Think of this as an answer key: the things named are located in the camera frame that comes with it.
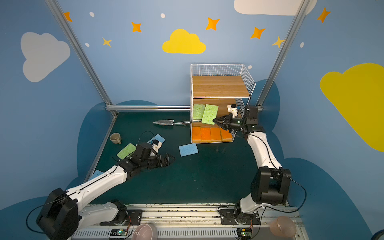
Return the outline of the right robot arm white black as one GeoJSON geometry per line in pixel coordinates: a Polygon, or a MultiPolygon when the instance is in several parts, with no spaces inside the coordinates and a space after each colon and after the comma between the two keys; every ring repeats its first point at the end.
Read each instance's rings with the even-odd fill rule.
{"type": "Polygon", "coordinates": [[[267,140],[267,134],[258,118],[259,110],[255,106],[245,106],[241,118],[232,113],[213,119],[221,129],[241,132],[255,156],[258,170],[251,183],[250,194],[240,200],[234,209],[235,217],[250,216],[259,209],[279,211],[274,206],[287,201],[290,185],[295,183],[303,190],[302,185],[292,179],[290,170],[285,169],[275,158],[267,140]]]}

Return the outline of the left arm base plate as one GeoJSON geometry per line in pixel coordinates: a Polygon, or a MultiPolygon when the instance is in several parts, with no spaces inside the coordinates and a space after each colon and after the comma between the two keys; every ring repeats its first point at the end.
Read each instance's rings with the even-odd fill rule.
{"type": "Polygon", "coordinates": [[[100,226],[138,226],[141,224],[143,210],[119,210],[117,216],[110,222],[101,222],[100,226]]]}

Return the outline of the white wire wooden shelf rack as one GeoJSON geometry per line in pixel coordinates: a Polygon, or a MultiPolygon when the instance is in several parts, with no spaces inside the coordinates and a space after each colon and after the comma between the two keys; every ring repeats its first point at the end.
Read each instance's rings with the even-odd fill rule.
{"type": "MultiPolygon", "coordinates": [[[[240,118],[244,112],[245,100],[249,100],[252,96],[256,82],[244,64],[191,64],[190,75],[192,142],[193,127],[220,128],[216,124],[207,125],[203,124],[202,120],[193,120],[194,104],[219,106],[217,117],[228,115],[227,105],[236,104],[240,118]]],[[[211,141],[194,144],[210,143],[230,142],[211,141]]]]}

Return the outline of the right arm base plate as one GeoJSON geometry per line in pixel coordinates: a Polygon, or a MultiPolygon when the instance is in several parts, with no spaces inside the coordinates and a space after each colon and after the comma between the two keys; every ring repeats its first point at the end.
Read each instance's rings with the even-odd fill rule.
{"type": "Polygon", "coordinates": [[[218,209],[222,225],[260,225],[259,214],[245,214],[237,209],[218,209]]]}

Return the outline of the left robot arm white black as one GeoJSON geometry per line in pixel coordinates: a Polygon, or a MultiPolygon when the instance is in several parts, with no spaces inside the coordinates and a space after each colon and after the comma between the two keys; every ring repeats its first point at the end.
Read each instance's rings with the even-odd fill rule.
{"type": "Polygon", "coordinates": [[[50,240],[68,240],[77,230],[91,225],[128,221],[127,208],[119,201],[112,201],[101,206],[89,203],[110,189],[132,179],[142,170],[165,168],[175,161],[170,154],[158,153],[162,143],[154,140],[136,146],[135,151],[120,160],[105,173],[79,186],[52,191],[41,205],[36,224],[40,234],[50,240]]]}

